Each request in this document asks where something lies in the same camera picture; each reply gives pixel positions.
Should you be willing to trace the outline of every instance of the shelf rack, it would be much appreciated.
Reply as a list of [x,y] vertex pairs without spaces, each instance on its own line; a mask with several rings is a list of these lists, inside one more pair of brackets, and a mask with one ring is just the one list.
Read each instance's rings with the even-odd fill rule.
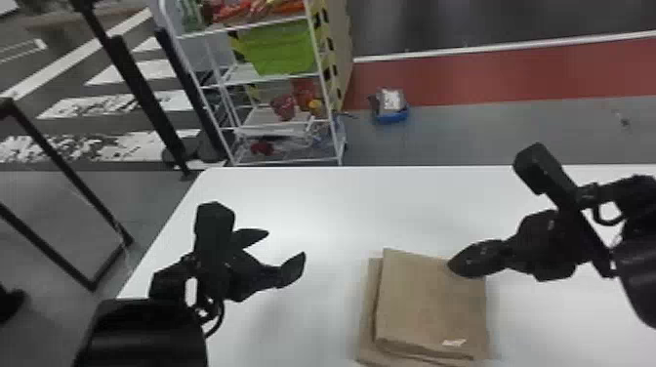
[[[186,32],[182,26],[182,15],[178,13],[180,1],[192,0],[159,0],[159,7],[176,51],[195,87],[201,92],[205,109],[215,110],[208,103],[206,93],[216,92],[221,96],[221,102],[227,111],[226,120],[220,121],[214,113],[209,113],[209,116],[219,131],[230,163],[233,166],[251,166],[333,161],[342,165],[347,135],[340,115],[336,113],[336,109],[341,107],[341,102],[337,101],[335,96],[338,89],[335,87],[337,70],[329,62],[327,33],[320,28],[322,11],[325,17],[326,11],[323,7],[326,0],[304,0],[305,8],[292,15],[273,14],[252,23],[245,20],[214,23],[202,30],[191,32]],[[217,42],[218,34],[299,20],[307,22],[314,53],[314,70],[295,74],[260,75],[251,63],[239,61],[234,54],[230,61],[214,57],[217,51],[225,53],[225,48],[230,47],[228,42]],[[203,70],[211,72],[209,82],[199,80],[199,70],[194,70],[191,57],[185,53],[183,42],[190,40],[202,43],[205,52],[202,58],[207,58],[211,65],[211,70]],[[275,88],[284,89],[281,85],[297,78],[311,78],[318,82],[318,96],[326,106],[325,116],[317,118],[296,107],[295,117],[283,122],[271,107],[253,97],[254,94],[271,94],[270,91]],[[274,141],[274,151],[271,155],[251,150],[251,144],[264,136],[268,139],[279,138]]]

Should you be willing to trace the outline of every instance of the folded towel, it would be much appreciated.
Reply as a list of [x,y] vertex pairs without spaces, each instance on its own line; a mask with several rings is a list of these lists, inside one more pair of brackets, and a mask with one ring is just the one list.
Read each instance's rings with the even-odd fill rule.
[[442,259],[385,249],[374,343],[408,358],[488,358],[485,283]]
[[426,362],[408,359],[380,350],[374,344],[374,314],[381,278],[381,259],[369,260],[367,283],[364,293],[364,305],[360,316],[359,346],[356,359],[358,362],[375,367],[469,367],[472,363],[466,359],[442,358],[439,362]]

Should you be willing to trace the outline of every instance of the green container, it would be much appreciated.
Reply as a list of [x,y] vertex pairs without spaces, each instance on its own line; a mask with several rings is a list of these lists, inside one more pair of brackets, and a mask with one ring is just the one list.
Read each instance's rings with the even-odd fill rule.
[[241,51],[260,75],[314,71],[308,23],[298,20],[249,29],[239,35]]

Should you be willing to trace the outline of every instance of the table surface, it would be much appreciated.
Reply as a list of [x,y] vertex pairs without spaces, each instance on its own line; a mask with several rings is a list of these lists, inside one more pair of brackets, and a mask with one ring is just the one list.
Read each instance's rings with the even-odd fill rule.
[[[569,166],[577,184],[608,182],[653,165]],[[270,231],[249,249],[280,264],[305,251],[294,285],[227,304],[207,341],[210,365],[357,366],[353,361],[367,259],[385,247],[449,258],[465,246],[515,233],[527,214],[551,207],[509,166],[220,168],[205,171],[126,283],[120,298],[147,293],[157,269],[190,251],[196,207],[219,201],[236,226]],[[612,241],[619,228],[600,228]],[[647,366],[656,331],[634,314],[618,280],[590,265],[538,284],[504,271],[487,281],[490,366]]]

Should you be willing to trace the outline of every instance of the metal stand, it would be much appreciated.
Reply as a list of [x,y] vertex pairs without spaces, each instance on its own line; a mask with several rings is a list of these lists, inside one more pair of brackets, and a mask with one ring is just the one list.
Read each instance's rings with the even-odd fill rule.
[[[19,124],[25,129],[25,131],[34,139],[34,141],[39,144],[41,149],[53,160],[57,167],[66,175],[66,177],[75,185],[75,187],[82,193],[82,195],[87,199],[87,201],[96,208],[96,210],[102,215],[102,217],[107,221],[109,226],[114,228],[114,230],[121,236],[123,241],[123,246],[130,246],[134,239],[128,233],[128,231],[123,227],[123,225],[114,219],[111,212],[104,206],[101,200],[96,196],[96,194],[80,179],[79,176],[73,171],[72,168],[63,160],[63,158],[57,153],[57,151],[48,143],[46,138],[41,134],[41,132],[36,129],[36,127],[27,119],[27,117],[19,110],[16,106],[16,103],[12,99],[0,99],[0,121],[4,120],[7,116],[13,116]],[[98,288],[98,284],[103,279],[103,276],[107,273],[111,265],[118,259],[123,250],[123,246],[119,246],[109,255],[107,260],[102,263],[101,268],[96,271],[93,278],[88,278],[75,266],[73,266],[67,259],[65,259],[60,253],[55,251],[48,242],[41,238],[36,232],[32,230],[25,222],[21,221],[14,213],[12,213],[9,208],[0,203],[0,217],[2,217],[5,222],[10,224],[15,230],[27,238],[34,246],[36,246],[41,252],[43,252],[51,261],[57,264],[61,269],[63,269],[68,275],[77,280],[83,287],[89,291],[95,291]]]
[[178,137],[162,106],[159,105],[150,86],[145,81],[123,38],[121,36],[107,36],[103,26],[94,14],[94,3],[97,1],[70,0],[70,3],[76,12],[82,14],[82,17],[84,17],[84,20],[91,27],[96,38],[101,42],[102,47],[132,91],[132,94],[135,95],[137,102],[139,102],[143,112],[148,116],[150,123],[155,128],[162,142],[166,145],[175,163],[180,166],[185,176],[191,175],[186,161],[193,157],[195,152],[187,152],[185,150],[185,145],[180,137]]
[[166,54],[166,57],[169,59],[169,62],[173,67],[173,70],[176,72],[176,76],[178,77],[178,80],[180,80],[180,84],[183,85],[184,93],[189,98],[189,101],[193,106],[193,110],[196,111],[198,120],[200,120],[200,124],[203,127],[205,134],[202,134],[202,137],[196,137],[200,140],[200,148],[198,150],[199,158],[205,163],[216,163],[220,160],[226,159],[226,151],[224,150],[224,146],[221,144],[221,139],[219,138],[217,128],[214,126],[212,120],[207,115],[208,113],[215,113],[215,111],[206,110],[203,106],[203,102],[200,98],[200,95],[198,94],[198,89],[196,89],[196,87],[193,85],[193,81],[191,80],[189,74],[186,73],[185,67],[180,61],[178,53],[176,53],[175,46],[171,41],[169,32],[167,32],[165,28],[158,27],[155,29],[155,38],[157,38],[159,45],[162,46],[164,54]]

